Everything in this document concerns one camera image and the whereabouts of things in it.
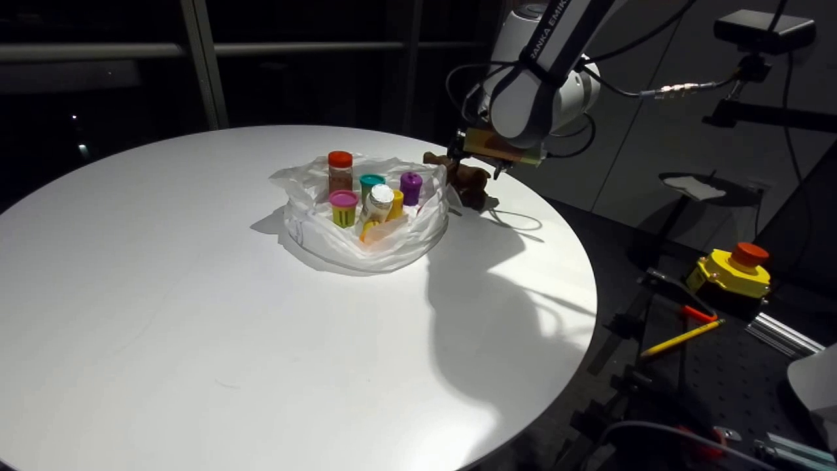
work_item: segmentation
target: white round table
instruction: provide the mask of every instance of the white round table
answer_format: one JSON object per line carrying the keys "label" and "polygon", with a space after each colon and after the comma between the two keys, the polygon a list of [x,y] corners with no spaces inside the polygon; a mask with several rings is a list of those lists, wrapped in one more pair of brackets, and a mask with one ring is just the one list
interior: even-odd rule
{"label": "white round table", "polygon": [[597,324],[570,226],[502,175],[490,191],[514,229],[450,216],[407,269],[331,272],[280,237],[271,182],[328,150],[441,153],[353,129],[213,131],[99,160],[9,209],[0,462],[450,471],[526,430]]}

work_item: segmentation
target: dark floor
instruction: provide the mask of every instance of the dark floor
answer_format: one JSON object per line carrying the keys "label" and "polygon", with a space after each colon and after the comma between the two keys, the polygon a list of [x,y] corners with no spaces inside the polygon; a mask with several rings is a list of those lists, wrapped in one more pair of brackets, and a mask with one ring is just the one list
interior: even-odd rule
{"label": "dark floor", "polygon": [[[583,437],[570,428],[573,415],[586,411],[591,403],[607,403],[614,399],[609,385],[612,378],[624,374],[625,366],[638,365],[641,343],[618,340],[612,334],[614,317],[643,315],[646,339],[671,339],[672,330],[684,328],[672,305],[659,305],[659,297],[651,305],[651,297],[646,297],[637,284],[650,263],[651,237],[565,204],[556,207],[575,229],[595,263],[600,284],[600,330],[579,378],[569,385],[569,390],[522,437],[475,467],[482,471],[579,468],[573,464],[573,454],[590,457],[591,450],[583,447]],[[698,255],[690,250],[666,246],[656,268],[672,277],[684,277],[697,258]],[[787,324],[796,324],[819,343],[830,345],[837,340],[834,300],[781,286],[777,297],[773,300],[773,315]],[[679,392],[697,395],[697,402],[713,415],[715,424],[741,432],[745,437],[745,442],[739,445],[741,450],[753,450],[752,441],[765,437],[765,432],[781,432],[786,437],[819,445],[808,416],[791,409],[794,403],[782,402],[781,395],[787,358],[748,339],[743,324],[713,339],[715,340],[701,340],[705,345],[697,345],[686,353],[659,358],[659,370],[655,366],[655,372],[662,372],[662,378],[668,378]],[[709,468],[748,467],[722,459]]]}

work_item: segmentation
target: metal frame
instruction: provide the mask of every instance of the metal frame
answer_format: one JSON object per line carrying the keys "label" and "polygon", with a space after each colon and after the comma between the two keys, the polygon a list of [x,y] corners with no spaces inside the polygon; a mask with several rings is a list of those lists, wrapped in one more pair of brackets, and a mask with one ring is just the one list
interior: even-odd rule
{"label": "metal frame", "polygon": [[98,46],[0,46],[0,63],[91,63],[183,58],[175,42],[98,42]]}
{"label": "metal frame", "polygon": [[[475,51],[476,42],[418,42],[418,51]],[[332,54],[404,54],[410,42],[217,42],[217,58],[239,56],[332,56]]]}
{"label": "metal frame", "polygon": [[210,129],[225,129],[230,126],[230,118],[229,118],[225,92],[221,84],[206,3],[180,0],[180,10],[183,10],[186,42],[191,54],[191,67],[196,72],[206,124]]}
{"label": "metal frame", "polygon": [[409,72],[407,72],[409,82],[404,86],[404,118],[400,118],[407,126],[413,124],[421,17],[424,17],[424,0],[413,0],[410,29],[409,29]]}

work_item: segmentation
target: metal rod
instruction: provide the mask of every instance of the metal rod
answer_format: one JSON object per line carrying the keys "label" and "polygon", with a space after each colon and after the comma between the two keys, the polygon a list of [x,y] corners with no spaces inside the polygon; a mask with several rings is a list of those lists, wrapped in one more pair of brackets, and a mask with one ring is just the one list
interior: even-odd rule
{"label": "metal rod", "polygon": [[739,120],[837,133],[837,116],[833,114],[782,111],[782,109],[720,101],[720,106],[709,116],[709,124],[720,129],[732,129]]}
{"label": "metal rod", "polygon": [[217,56],[214,56],[214,39],[213,39],[213,25],[210,25],[210,10],[206,10],[206,0],[191,0],[193,3],[193,13],[196,13],[196,27],[203,34],[203,54],[205,54],[205,67],[206,67],[206,80],[210,80],[210,92],[213,92],[213,103],[214,103],[214,116],[221,126],[230,126],[229,118],[229,101],[225,101],[225,90],[221,82],[221,69],[217,69]]}
{"label": "metal rod", "polygon": [[94,42],[94,46],[0,46],[0,63],[90,63],[183,58],[175,42]]}
{"label": "metal rod", "polygon": [[[475,51],[476,42],[418,42],[418,51]],[[217,42],[221,58],[230,56],[331,56],[331,54],[400,54],[409,42]]]}
{"label": "metal rod", "polygon": [[221,129],[225,126],[225,118],[217,114],[217,94],[214,94],[214,84],[210,80],[210,67],[206,67],[206,47],[205,47],[205,37],[203,37],[203,27],[199,27],[199,13],[193,0],[180,0],[180,13],[183,13],[183,27],[186,27],[186,42],[188,42],[188,56],[191,56],[191,67],[193,67],[193,77],[199,84],[199,94],[203,94],[203,106],[205,106],[205,116],[210,129]]}
{"label": "metal rod", "polygon": [[828,351],[822,343],[816,343],[816,340],[812,340],[808,336],[804,336],[804,334],[798,334],[798,330],[794,330],[791,324],[782,324],[781,320],[775,320],[773,315],[758,315],[757,317],[757,323],[762,323],[762,324],[766,324],[766,328],[773,328],[773,330],[777,330],[777,334],[782,334],[786,339],[791,339],[791,340],[796,340],[796,343],[800,343],[800,345],[805,345],[812,353],[822,353],[822,351]]}
{"label": "metal rod", "polygon": [[417,103],[417,84],[418,84],[418,39],[421,39],[421,17],[424,0],[413,0],[410,8],[410,29],[409,29],[409,69],[407,69],[407,86],[404,86],[404,126],[413,124],[413,103]]}
{"label": "metal rod", "polygon": [[786,353],[786,356],[796,356],[796,349],[775,340],[775,339],[766,336],[766,334],[762,334],[757,324],[748,324],[748,336],[753,336],[757,340],[762,340],[765,345],[769,345],[769,349],[775,349],[775,351],[781,351],[781,353]]}
{"label": "metal rod", "polygon": [[769,441],[775,447],[794,450],[794,454],[805,457],[805,459],[812,459],[812,462],[830,464],[830,467],[837,464],[834,457],[830,457],[830,454],[824,454],[824,450],[816,450],[816,447],[808,447],[808,445],[804,445],[804,442],[787,441],[787,437],[782,437],[782,434],[766,432],[766,441]]}
{"label": "metal rod", "polygon": [[800,356],[800,353],[812,353],[805,345],[800,345],[798,340],[773,330],[765,323],[752,323],[748,334],[757,336],[758,340],[765,340],[766,345],[777,349],[786,345],[787,351],[794,351],[791,356]]}

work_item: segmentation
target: clear plastic bag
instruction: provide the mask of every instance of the clear plastic bag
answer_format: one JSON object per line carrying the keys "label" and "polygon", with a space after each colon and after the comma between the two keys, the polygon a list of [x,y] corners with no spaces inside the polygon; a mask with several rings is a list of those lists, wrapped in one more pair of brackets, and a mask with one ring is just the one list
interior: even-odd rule
{"label": "clear plastic bag", "polygon": [[328,203],[331,169],[314,160],[305,169],[285,169],[276,183],[289,194],[284,226],[289,237],[307,252],[359,272],[392,272],[424,258],[446,233],[446,169],[413,166],[400,160],[356,157],[356,186],[363,173],[386,175],[397,190],[404,173],[424,179],[421,203],[413,216],[388,238],[362,246],[359,229],[339,229]]}

